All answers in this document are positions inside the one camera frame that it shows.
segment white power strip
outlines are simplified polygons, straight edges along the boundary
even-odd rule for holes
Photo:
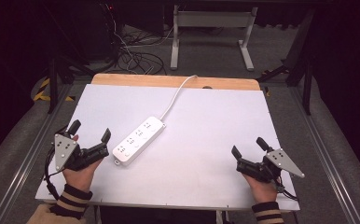
[[[114,163],[125,166],[131,164],[162,133],[165,127],[166,125],[157,118],[146,119],[113,149]]]

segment person's arm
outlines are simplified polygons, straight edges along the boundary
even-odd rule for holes
[[[256,221],[260,223],[284,223],[279,204],[276,203],[277,190],[271,183],[262,183],[251,176],[243,175],[250,185],[256,204],[252,206]]]
[[[63,170],[66,185],[61,197],[54,205],[40,204],[29,219],[28,224],[86,223],[83,215],[92,197],[90,185],[95,170],[101,162],[102,160],[96,161],[80,171]]]

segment person's right hand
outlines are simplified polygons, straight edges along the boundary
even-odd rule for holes
[[[278,192],[273,184],[259,182],[249,175],[242,175],[249,183],[256,203],[276,202]]]

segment human hand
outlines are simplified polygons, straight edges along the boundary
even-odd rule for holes
[[[78,140],[78,135],[73,137],[73,140]],[[99,164],[102,162],[103,159],[94,162],[93,164],[89,165],[88,167],[79,170],[73,171],[70,169],[64,169],[62,171],[64,179],[66,183],[73,188],[79,189],[86,193],[90,192],[90,185],[92,184],[93,175],[95,170],[98,168]]]
[[[271,183],[259,182],[249,175],[242,175],[249,183],[256,203],[276,202],[278,192]]]

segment sleeve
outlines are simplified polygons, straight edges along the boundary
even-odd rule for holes
[[[258,224],[262,223],[284,223],[279,204],[276,202],[258,203],[252,206]]]
[[[57,203],[53,206],[40,204],[28,224],[86,223],[83,215],[91,197],[92,192],[86,193],[66,184]]]

